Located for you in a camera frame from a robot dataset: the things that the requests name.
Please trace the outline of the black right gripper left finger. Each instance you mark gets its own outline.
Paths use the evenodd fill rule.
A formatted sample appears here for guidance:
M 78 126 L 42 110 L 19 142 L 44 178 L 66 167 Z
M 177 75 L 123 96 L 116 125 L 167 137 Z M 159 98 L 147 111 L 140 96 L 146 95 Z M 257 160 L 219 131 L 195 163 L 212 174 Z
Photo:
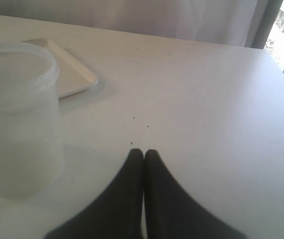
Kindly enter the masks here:
M 108 187 L 47 239 L 141 239 L 143 152 L 131 149 Z

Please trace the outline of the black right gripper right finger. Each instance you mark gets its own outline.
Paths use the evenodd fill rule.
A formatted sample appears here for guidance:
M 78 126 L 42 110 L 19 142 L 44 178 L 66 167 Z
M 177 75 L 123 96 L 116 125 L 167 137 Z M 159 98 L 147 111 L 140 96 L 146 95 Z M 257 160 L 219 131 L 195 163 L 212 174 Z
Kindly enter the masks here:
M 193 200 L 154 149 L 144 158 L 144 208 L 149 239 L 246 238 Z

